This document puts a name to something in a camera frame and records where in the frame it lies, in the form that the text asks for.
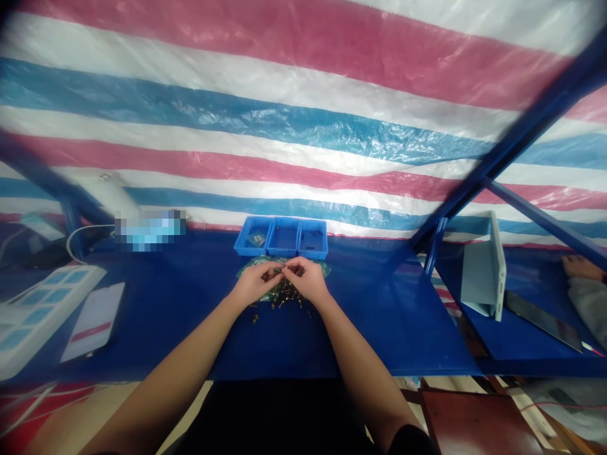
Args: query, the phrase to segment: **black shirt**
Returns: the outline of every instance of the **black shirt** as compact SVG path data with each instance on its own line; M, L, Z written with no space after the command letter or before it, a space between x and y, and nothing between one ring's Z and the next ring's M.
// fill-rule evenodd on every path
M335 379L216 382L179 441L184 454L379 454L343 383ZM407 425L390 455L435 455Z

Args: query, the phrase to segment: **white power strip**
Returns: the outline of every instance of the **white power strip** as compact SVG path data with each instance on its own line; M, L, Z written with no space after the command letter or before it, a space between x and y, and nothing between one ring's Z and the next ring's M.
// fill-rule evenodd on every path
M94 265L62 267L18 300L0 305L0 380L27 365L105 274Z

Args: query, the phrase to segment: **white tablet case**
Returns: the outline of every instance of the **white tablet case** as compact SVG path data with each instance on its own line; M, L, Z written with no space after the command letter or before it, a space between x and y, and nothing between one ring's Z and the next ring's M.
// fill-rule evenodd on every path
M506 260L495 212L488 212L487 223L489 240L464 247L460 299L483 316L494 317L499 322L506 286Z

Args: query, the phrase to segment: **person's left hand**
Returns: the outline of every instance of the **person's left hand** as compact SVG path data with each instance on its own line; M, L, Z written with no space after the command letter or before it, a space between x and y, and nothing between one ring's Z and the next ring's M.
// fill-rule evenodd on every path
M283 267L279 262L264 262L247 267L226 299L244 310L247 305L261 299L266 292L280 283L285 276L281 272L274 273L274 269ZM265 273L270 277L267 282L262 278Z

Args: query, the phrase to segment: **red white blue striped plastic sheet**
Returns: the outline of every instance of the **red white blue striped plastic sheet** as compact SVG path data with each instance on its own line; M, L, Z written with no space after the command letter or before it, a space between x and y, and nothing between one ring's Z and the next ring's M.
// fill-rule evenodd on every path
M603 25L602 1L32 0L0 48L0 126L194 226L325 219L410 238ZM498 181L607 246L607 90ZM0 167L0 213L60 213ZM481 193L447 240L558 242Z

